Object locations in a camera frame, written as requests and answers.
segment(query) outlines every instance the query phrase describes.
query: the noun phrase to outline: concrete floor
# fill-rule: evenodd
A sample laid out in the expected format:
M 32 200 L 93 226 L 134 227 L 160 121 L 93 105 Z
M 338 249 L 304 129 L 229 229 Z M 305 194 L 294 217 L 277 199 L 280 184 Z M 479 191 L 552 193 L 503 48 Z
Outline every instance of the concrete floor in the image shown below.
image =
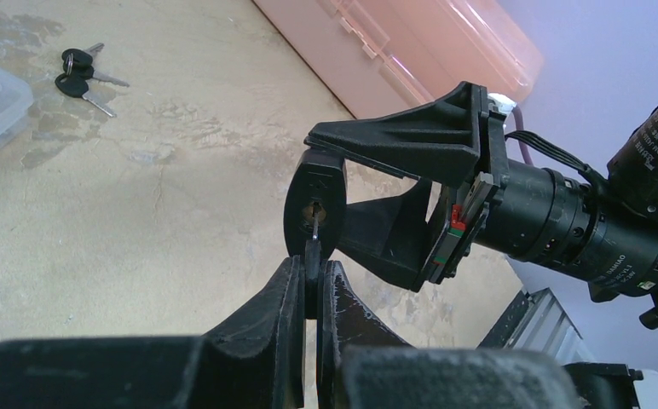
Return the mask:
M 131 83 L 91 84 L 113 119 L 53 85 L 63 49 L 97 42 L 96 67 Z M 0 66 L 36 98 L 0 152 L 0 340 L 216 325 L 286 256 L 282 207 L 306 132 L 349 118 L 250 0 L 3 1 Z M 349 167 L 351 201 L 407 186 Z M 419 294 L 335 257 L 418 346 L 477 345 L 521 286 L 480 246 Z

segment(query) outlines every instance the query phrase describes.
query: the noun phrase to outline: purple cable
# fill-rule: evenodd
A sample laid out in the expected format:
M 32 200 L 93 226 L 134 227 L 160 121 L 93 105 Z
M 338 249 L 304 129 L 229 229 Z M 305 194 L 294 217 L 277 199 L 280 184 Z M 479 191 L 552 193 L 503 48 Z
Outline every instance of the purple cable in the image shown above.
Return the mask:
M 515 129 L 516 130 L 525 130 L 525 120 L 522 118 L 522 111 L 520 107 L 515 106 L 512 108 L 512 116 L 515 118 Z M 532 163 L 532 158 L 530 158 L 530 150 L 525 142 L 518 142 L 520 144 L 520 153 L 522 153 L 522 160 L 525 161 L 525 164 L 534 166 Z

